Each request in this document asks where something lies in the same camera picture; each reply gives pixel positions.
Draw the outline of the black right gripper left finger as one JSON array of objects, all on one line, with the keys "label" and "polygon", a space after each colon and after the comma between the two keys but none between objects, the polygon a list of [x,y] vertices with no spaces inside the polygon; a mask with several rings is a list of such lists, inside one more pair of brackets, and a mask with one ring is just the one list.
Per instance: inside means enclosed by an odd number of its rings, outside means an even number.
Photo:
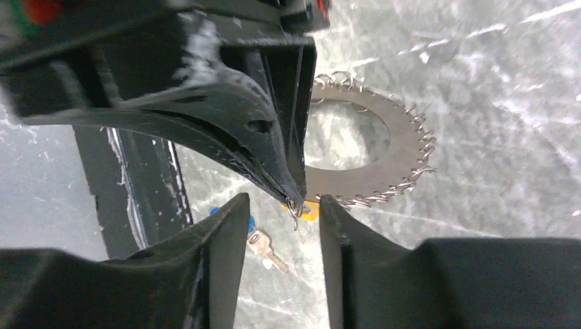
[{"label": "black right gripper left finger", "polygon": [[125,259],[1,250],[2,328],[232,328],[249,225],[239,193]]}]

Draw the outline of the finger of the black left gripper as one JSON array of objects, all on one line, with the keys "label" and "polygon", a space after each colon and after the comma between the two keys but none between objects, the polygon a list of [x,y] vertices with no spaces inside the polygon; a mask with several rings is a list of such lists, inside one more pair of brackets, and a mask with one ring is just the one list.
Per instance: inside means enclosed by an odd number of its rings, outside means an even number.
[{"label": "finger of the black left gripper", "polygon": [[267,93],[276,113],[275,126],[281,132],[284,164],[293,179],[297,196],[281,199],[303,200],[306,196],[304,139],[317,50],[309,36],[278,36],[240,40],[222,46],[225,64],[245,73]]}]

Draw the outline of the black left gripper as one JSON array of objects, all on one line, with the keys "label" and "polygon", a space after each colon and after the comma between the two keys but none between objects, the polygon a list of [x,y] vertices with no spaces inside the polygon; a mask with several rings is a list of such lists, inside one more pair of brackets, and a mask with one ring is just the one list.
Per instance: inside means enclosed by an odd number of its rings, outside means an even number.
[{"label": "black left gripper", "polygon": [[[2,1],[1,74],[27,125],[160,137],[304,200],[279,94],[305,97],[329,1]],[[273,123],[266,132],[244,123]]]}]

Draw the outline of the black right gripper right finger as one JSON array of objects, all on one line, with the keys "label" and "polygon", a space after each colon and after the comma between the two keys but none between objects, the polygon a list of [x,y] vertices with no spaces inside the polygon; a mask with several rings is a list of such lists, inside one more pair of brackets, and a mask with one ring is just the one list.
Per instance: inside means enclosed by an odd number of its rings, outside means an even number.
[{"label": "black right gripper right finger", "polygon": [[437,238],[406,249],[322,197],[332,328],[579,328],[580,241]]}]

